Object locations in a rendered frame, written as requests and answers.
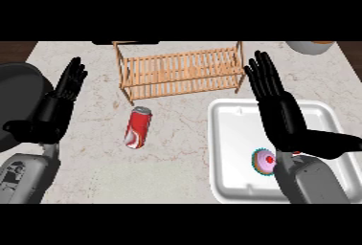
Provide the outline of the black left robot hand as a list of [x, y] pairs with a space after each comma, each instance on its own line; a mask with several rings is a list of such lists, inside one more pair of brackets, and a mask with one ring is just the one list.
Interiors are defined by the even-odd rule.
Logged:
[[3, 129], [21, 143], [56, 144], [68, 129], [75, 100], [87, 76], [81, 58], [74, 57], [62, 72], [56, 88], [46, 93], [29, 120], [6, 121]]

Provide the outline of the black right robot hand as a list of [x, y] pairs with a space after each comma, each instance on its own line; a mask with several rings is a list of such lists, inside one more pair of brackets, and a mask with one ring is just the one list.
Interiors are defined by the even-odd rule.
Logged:
[[245, 72], [266, 136], [276, 150], [298, 151], [328, 160], [347, 152], [362, 151], [362, 138], [307, 128], [297, 100], [284, 90], [275, 63], [266, 52], [254, 52]]

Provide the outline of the pink frosted cupcake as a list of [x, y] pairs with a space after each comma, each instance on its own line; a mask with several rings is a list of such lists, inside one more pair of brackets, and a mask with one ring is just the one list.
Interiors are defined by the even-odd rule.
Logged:
[[273, 174], [276, 165], [276, 156], [266, 148], [257, 148], [251, 154], [251, 166], [254, 170], [264, 176]]

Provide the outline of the white tray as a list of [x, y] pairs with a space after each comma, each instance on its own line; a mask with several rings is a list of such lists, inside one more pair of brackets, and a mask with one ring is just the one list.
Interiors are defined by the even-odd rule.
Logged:
[[[318, 100], [297, 100], [307, 128], [344, 133], [331, 107]], [[251, 166], [255, 149], [276, 155], [266, 137], [255, 99], [217, 99], [208, 107], [210, 184], [220, 203], [288, 204], [273, 175]], [[354, 154], [322, 160], [334, 171], [350, 203], [362, 204], [362, 164]]]

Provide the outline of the wooden tiered shelf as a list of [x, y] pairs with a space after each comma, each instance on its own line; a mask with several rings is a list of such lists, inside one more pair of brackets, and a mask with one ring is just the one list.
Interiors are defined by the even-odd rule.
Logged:
[[124, 57], [114, 42], [118, 88], [136, 100], [233, 89], [245, 78], [244, 42], [233, 47], [173, 54]]

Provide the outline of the red soda can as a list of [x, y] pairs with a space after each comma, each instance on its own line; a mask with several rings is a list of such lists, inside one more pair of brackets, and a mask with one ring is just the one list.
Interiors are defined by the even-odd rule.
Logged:
[[151, 110], [146, 107], [136, 106], [133, 108], [124, 133], [124, 144], [133, 149], [145, 145], [151, 117]]

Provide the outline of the grey round pot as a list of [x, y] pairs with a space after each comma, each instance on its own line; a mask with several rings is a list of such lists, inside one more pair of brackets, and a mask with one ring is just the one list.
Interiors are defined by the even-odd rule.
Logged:
[[316, 56], [328, 51], [334, 41], [286, 41], [286, 45], [300, 54]]

